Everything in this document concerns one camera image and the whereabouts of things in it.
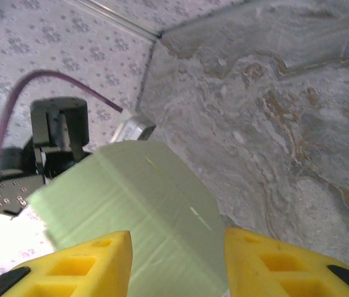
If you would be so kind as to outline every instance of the wall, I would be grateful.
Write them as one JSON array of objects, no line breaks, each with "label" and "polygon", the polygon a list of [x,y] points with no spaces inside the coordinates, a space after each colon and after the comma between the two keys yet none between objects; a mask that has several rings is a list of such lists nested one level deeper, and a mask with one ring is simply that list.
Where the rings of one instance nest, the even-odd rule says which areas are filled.
[{"label": "wall", "polygon": [[349,263],[349,1],[251,1],[164,34],[142,110],[228,224]]},{"label": "wall", "polygon": [[[73,3],[0,1],[0,114],[14,84],[41,68],[62,71],[123,107],[134,106],[152,43]],[[67,82],[44,78],[22,93],[5,145],[23,146],[31,136],[33,100],[64,95],[88,101],[86,149],[107,144],[118,125],[118,113]],[[0,216],[0,274],[52,252],[43,231],[43,222],[30,209],[13,220]]]}]

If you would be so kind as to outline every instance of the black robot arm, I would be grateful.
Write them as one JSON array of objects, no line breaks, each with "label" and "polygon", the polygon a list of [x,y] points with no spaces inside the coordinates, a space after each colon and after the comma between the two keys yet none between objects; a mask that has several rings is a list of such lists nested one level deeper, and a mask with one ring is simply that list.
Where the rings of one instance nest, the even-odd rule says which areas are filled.
[{"label": "black robot arm", "polygon": [[0,213],[16,216],[26,198],[90,153],[87,102],[59,97],[31,106],[33,136],[24,148],[5,147],[0,156]]}]

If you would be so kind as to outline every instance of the marble wall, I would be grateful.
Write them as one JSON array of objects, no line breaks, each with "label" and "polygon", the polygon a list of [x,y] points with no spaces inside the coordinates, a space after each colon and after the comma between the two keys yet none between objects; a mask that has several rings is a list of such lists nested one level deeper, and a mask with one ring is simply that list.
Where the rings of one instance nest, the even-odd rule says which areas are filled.
[{"label": "marble wall", "polygon": [[228,224],[349,264],[349,1],[251,1],[166,32],[139,107]]}]

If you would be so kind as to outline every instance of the square hole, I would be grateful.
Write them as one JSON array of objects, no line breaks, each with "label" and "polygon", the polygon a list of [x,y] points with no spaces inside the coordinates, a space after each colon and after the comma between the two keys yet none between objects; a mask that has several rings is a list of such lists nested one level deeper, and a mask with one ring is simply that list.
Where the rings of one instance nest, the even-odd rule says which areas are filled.
[{"label": "square hole", "polygon": [[45,283],[35,285],[25,297],[70,297],[76,285]]},{"label": "square hole", "polygon": [[67,257],[60,260],[47,275],[83,276],[89,272],[95,262],[94,257]]},{"label": "square hole", "polygon": [[268,252],[260,255],[260,259],[270,271],[306,271],[308,266],[301,260],[285,252]]},{"label": "square hole", "polygon": [[110,244],[111,244],[110,239],[98,240],[98,241],[95,241],[92,246],[94,246],[96,248],[105,248],[105,247],[109,246]]},{"label": "square hole", "polygon": [[289,297],[334,297],[338,294],[318,279],[287,279],[279,282]]}]

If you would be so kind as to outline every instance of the yellow foam pad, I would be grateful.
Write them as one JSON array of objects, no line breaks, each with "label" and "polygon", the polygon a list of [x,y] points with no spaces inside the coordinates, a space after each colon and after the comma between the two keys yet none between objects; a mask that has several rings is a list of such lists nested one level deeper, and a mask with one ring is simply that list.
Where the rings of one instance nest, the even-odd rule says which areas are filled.
[{"label": "yellow foam pad", "polygon": [[132,266],[128,231],[25,262],[31,272],[4,297],[126,297]]},{"label": "yellow foam pad", "polygon": [[349,297],[328,268],[344,263],[240,228],[225,234],[231,297]]}]

